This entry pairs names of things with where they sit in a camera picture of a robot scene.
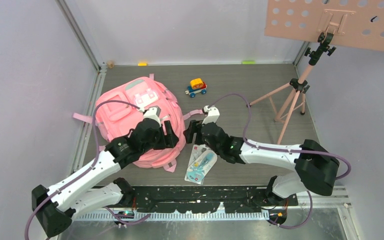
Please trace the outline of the pink student backpack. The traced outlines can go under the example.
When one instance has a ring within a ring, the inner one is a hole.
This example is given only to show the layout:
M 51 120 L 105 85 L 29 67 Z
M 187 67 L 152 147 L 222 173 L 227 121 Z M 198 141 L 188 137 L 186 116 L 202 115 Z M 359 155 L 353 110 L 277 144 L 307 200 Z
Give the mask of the pink student backpack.
M 170 121 L 179 141 L 174 148 L 148 151 L 134 164 L 140 168 L 164 168 L 171 173 L 176 169 L 176 158 L 186 145 L 183 135 L 186 129 L 185 120 L 193 115 L 203 114 L 198 109 L 184 115 L 176 96 L 165 85 L 156 81 L 152 73 L 103 93 L 96 103 L 103 105 L 97 110 L 95 124 L 101 136 L 108 142 L 135 128 L 143 119 L 142 110 L 159 107 L 157 115 L 160 121 Z

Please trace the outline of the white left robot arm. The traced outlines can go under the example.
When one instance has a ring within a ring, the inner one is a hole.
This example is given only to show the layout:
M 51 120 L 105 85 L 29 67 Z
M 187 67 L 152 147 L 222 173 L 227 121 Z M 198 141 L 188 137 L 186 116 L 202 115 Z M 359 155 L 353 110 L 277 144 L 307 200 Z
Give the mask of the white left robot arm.
M 141 110 L 142 120 L 124 136 L 114 138 L 95 158 L 80 170 L 49 187 L 36 186 L 31 191 L 32 215 L 48 238 L 69 228 L 73 219 L 95 209 L 119 204 L 128 207 L 133 191 L 123 179 L 107 185 L 102 191 L 89 191 L 104 178 L 137 162 L 151 150 L 173 149 L 179 142 L 169 120 L 162 121 L 161 109 L 151 106 Z

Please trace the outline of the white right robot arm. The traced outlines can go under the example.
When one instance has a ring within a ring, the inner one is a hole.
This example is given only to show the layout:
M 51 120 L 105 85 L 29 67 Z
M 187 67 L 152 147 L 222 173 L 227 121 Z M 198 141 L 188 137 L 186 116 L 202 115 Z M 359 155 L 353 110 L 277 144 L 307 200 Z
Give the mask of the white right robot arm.
M 333 193 L 340 163 L 316 141 L 278 145 L 230 136 L 217 125 L 220 112 L 215 106 L 205 106 L 202 113 L 205 118 L 191 120 L 183 132 L 188 144 L 206 145 L 230 164 L 263 164 L 290 170 L 270 178 L 264 199 L 271 205 L 306 191 L 320 196 Z

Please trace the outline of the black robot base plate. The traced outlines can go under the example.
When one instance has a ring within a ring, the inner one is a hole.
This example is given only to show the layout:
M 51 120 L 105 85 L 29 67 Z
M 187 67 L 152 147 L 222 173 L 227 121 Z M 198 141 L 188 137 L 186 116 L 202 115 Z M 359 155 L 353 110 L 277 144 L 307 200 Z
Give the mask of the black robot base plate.
M 256 213 L 274 207 L 265 197 L 265 186 L 134 186 L 135 199 L 111 207 L 140 213 Z

